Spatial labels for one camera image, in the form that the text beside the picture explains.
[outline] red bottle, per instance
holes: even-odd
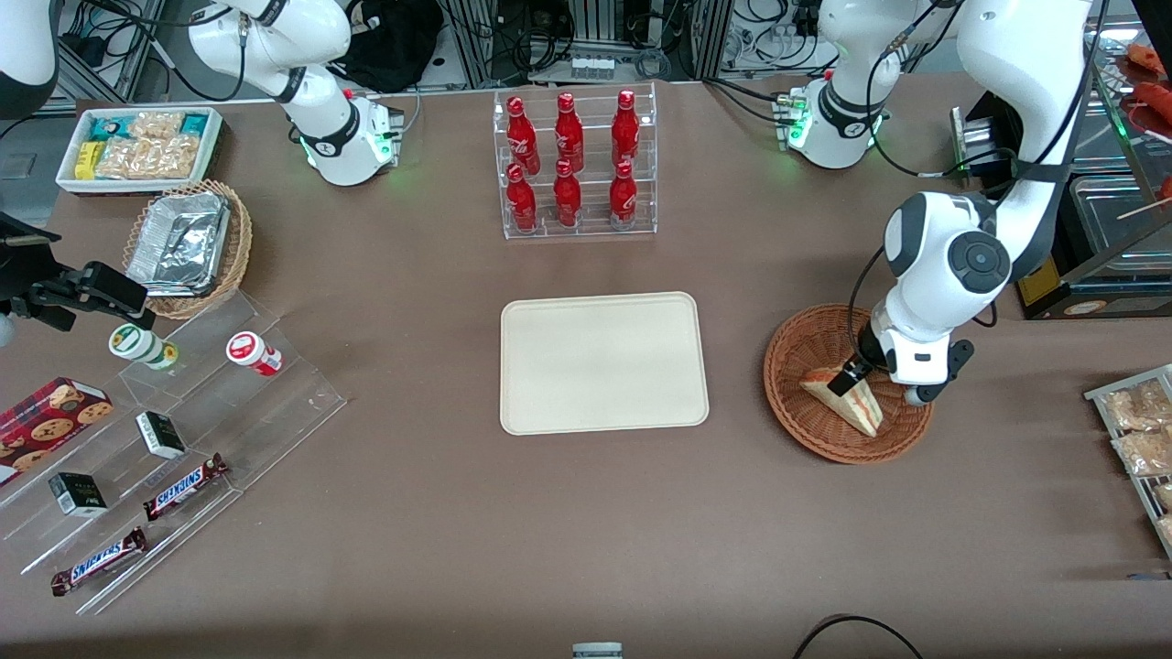
[[[611,227],[626,231],[635,223],[635,195],[639,188],[631,178],[631,161],[614,165],[611,182]]]
[[[537,131],[533,122],[525,116],[525,103],[517,96],[511,96],[505,107],[509,109],[509,150],[513,161],[525,168],[525,172],[536,176],[541,171],[541,158],[537,155]]]
[[[611,159],[620,162],[634,161],[639,154],[639,117],[635,116],[635,93],[629,89],[619,91],[619,111],[614,114],[611,124]]]
[[[582,137],[582,120],[574,110],[574,95],[558,94],[558,123],[553,127],[558,137],[558,157],[570,161],[574,171],[586,167],[586,145]]]
[[[558,161],[558,179],[553,182],[553,197],[558,201],[558,222],[566,229],[578,226],[582,209],[582,189],[574,178],[570,161]]]
[[[525,172],[519,164],[509,163],[505,172],[509,176],[505,196],[509,197],[509,210],[512,212],[517,231],[532,233],[537,231],[537,198],[533,197],[533,189],[525,181]]]

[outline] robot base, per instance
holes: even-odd
[[[774,102],[774,118],[793,122],[777,127],[777,142],[783,151],[797,151],[818,167],[846,169],[863,159],[873,142],[861,116],[843,129],[845,136],[823,116],[818,95],[825,86],[825,80],[815,80]],[[877,120],[877,130],[881,121]]]
[[[323,157],[301,141],[309,164],[334,185],[357,185],[397,165],[403,142],[402,114],[391,116],[386,106],[368,98],[353,98],[350,103],[359,111],[359,128],[339,155]]]

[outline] brown wicker basket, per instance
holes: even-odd
[[[854,310],[854,330],[871,313]],[[867,383],[874,392],[884,421],[879,436],[868,437],[822,405],[798,383],[802,376],[827,366],[840,366],[854,348],[846,334],[846,305],[810,307],[790,318],[774,334],[765,351],[765,395],[793,439],[810,450],[837,462],[868,464],[898,457],[928,429],[932,406],[913,407],[904,400],[904,387],[883,373]]]
[[[218,181],[202,181],[196,185],[176,188],[164,192],[168,197],[182,197],[184,195],[196,195],[198,192],[216,192],[226,197],[232,203],[232,216],[229,218],[227,237],[224,242],[224,254],[220,257],[219,280],[212,292],[202,298],[146,298],[146,308],[155,313],[173,320],[186,320],[217,299],[236,290],[244,279],[244,271],[248,267],[248,250],[252,249],[252,219],[248,217],[248,209],[244,208],[240,197]],[[122,270],[130,266],[130,257],[138,245],[138,232],[142,231],[143,219],[146,217],[146,209],[138,213],[138,220],[130,230],[130,239],[125,249],[122,250]]]

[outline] brown tabletop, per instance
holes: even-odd
[[[1170,322],[1026,322],[1007,292],[995,330],[956,333],[977,354],[919,446],[826,462],[770,412],[765,344],[798,310],[845,301],[926,182],[877,154],[819,170],[706,87],[657,93],[659,235],[564,245],[502,238],[491,94],[427,97],[407,164],[355,189],[306,167],[277,106],[224,106],[220,178],[255,225],[244,288],[353,402],[101,616],[0,553],[2,654],[545,659],[613,639],[631,659],[774,658],[857,612],[927,657],[1166,657],[1172,584],[1123,577],[1167,564],[1081,394],[1172,361]],[[947,110],[977,95],[962,75],[907,76],[890,150],[940,167]],[[120,263],[142,204],[62,193],[59,259]],[[892,283],[881,270],[866,306]],[[703,424],[500,428],[507,303],[652,291],[699,304]],[[0,403],[114,375],[115,325],[21,322]],[[836,627],[806,657],[902,652]]]

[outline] red cookie box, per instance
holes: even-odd
[[[105,392],[57,378],[0,413],[0,485],[108,415]]]

